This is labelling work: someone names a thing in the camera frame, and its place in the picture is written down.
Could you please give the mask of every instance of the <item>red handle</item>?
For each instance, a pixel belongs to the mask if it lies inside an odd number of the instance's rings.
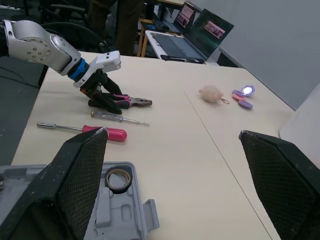
[[[93,129],[99,129],[99,128],[101,128],[101,126],[84,125],[82,128],[82,132],[84,133],[84,132],[88,132]],[[127,132],[123,129],[117,129],[117,128],[111,128],[111,127],[107,127],[106,129],[108,129],[108,132],[109,132],[108,140],[110,141],[124,142],[127,138]]]

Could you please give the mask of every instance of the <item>fluffy keychain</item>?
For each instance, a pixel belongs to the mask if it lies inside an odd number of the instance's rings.
[[[216,103],[221,100],[225,104],[229,104],[227,100],[222,98],[224,94],[216,86],[204,86],[203,89],[199,90],[199,93],[202,99],[208,103]]]

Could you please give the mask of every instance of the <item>tool case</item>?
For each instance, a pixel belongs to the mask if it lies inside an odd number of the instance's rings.
[[[0,225],[29,183],[47,165],[0,166],[4,179],[0,192]],[[105,187],[106,172],[122,169],[132,176],[132,183],[122,194]],[[135,166],[130,162],[104,162],[99,190],[85,232],[84,240],[146,240],[147,234],[159,228],[155,201],[141,203]]]

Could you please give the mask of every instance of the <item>person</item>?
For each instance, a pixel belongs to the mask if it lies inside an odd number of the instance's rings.
[[[89,3],[89,26],[100,34],[105,29],[109,8],[117,0],[91,0]],[[118,29],[116,46],[121,55],[132,56],[138,29],[138,20],[144,0],[118,0]]]

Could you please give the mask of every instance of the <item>white desk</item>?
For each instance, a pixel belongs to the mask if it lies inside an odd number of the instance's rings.
[[[172,34],[169,34],[169,33],[162,33],[162,32],[158,32],[158,31],[145,31],[145,35],[152,47],[152,49],[154,50],[155,54],[156,54],[156,57],[158,59],[161,59],[161,55],[168,55],[164,49],[160,46],[160,44],[154,39],[153,37],[153,34],[162,34],[162,35],[165,35],[165,36],[172,36]],[[216,62],[208,62],[206,63],[208,65],[211,65],[211,66],[219,66]]]
[[[95,56],[82,55],[87,62]],[[122,57],[122,69],[109,76],[123,93],[153,100],[151,108],[123,112],[150,127],[91,118],[88,98],[50,69],[12,164],[48,164],[73,136],[38,129],[37,121],[123,128],[127,141],[109,141],[105,160],[131,161],[141,200],[155,199],[160,228],[149,239],[279,239],[255,194],[238,135],[242,129],[276,134],[292,112],[289,107],[244,69]],[[218,86],[230,105],[200,100],[198,89],[207,84]],[[256,87],[252,111],[240,108],[228,94],[246,84]]]

